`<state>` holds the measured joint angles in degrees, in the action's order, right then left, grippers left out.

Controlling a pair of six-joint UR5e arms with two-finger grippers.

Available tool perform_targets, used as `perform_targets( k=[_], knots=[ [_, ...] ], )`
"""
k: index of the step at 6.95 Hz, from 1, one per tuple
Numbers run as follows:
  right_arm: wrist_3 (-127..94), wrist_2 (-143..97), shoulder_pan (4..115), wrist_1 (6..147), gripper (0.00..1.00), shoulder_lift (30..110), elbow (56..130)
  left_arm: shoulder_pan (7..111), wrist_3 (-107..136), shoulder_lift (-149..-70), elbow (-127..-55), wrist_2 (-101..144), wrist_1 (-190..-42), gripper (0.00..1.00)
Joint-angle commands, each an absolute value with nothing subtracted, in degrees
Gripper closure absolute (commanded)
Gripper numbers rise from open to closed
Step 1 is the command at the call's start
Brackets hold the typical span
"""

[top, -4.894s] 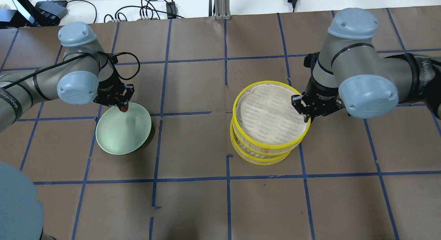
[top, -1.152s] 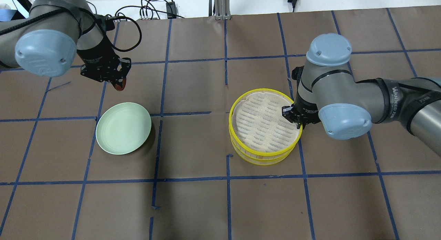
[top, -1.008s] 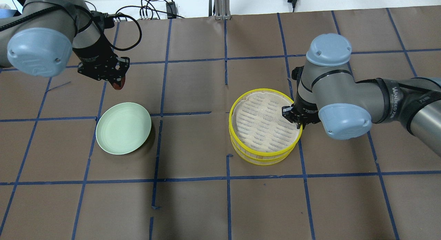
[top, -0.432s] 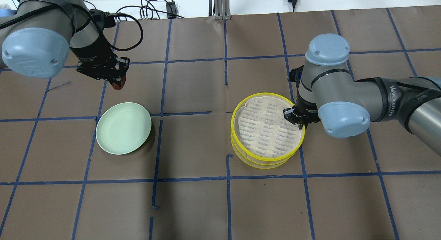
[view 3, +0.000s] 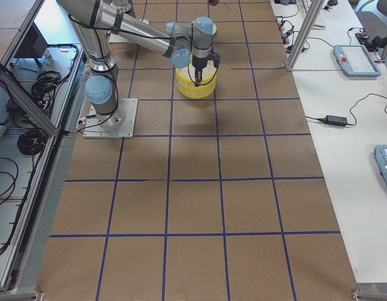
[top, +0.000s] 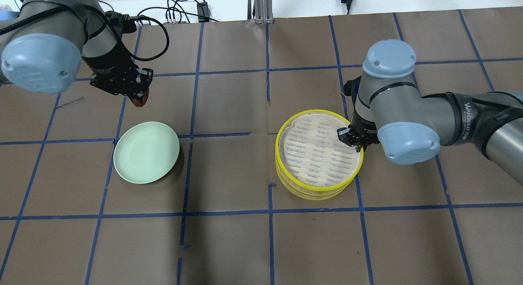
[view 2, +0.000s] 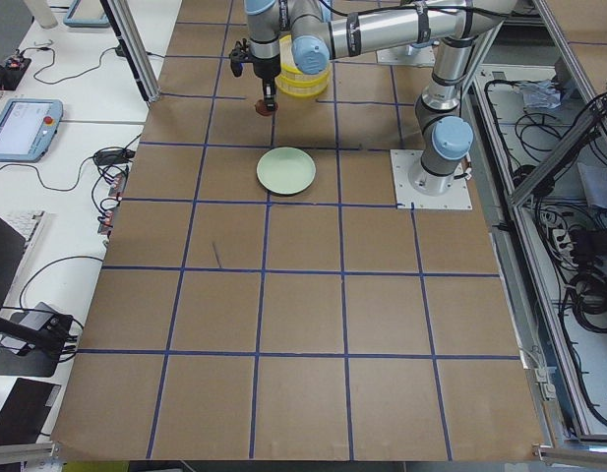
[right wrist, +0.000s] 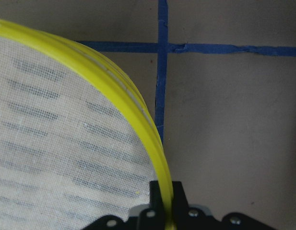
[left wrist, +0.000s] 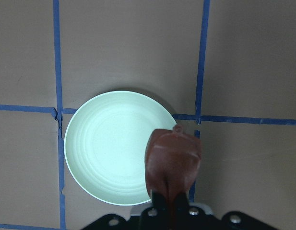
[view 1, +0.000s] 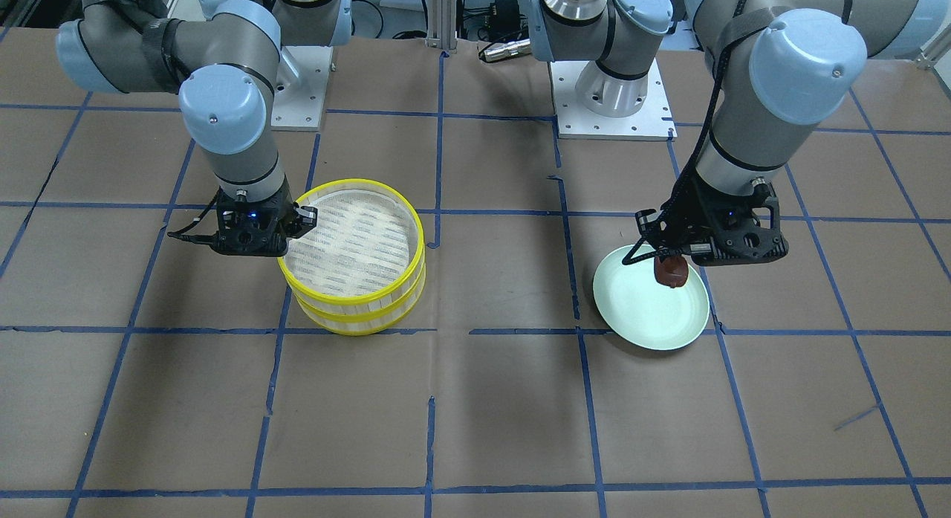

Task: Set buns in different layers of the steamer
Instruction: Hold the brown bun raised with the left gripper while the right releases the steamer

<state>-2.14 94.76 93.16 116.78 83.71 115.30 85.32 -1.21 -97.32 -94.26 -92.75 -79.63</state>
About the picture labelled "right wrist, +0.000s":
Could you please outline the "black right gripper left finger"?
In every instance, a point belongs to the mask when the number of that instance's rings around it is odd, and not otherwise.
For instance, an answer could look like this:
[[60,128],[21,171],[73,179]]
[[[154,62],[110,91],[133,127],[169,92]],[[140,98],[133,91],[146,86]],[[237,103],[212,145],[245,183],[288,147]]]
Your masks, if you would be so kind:
[[84,230],[164,230],[165,209],[158,181],[150,181],[149,189],[149,203],[132,207],[126,221],[114,215],[105,215]]

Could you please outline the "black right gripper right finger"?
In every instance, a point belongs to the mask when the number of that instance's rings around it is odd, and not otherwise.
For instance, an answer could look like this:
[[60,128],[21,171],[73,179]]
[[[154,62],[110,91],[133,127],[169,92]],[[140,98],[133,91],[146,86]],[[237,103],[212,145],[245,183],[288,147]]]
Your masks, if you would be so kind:
[[190,206],[182,182],[173,181],[173,220],[178,230],[272,230],[254,218],[231,212],[221,220],[207,214],[203,208]]

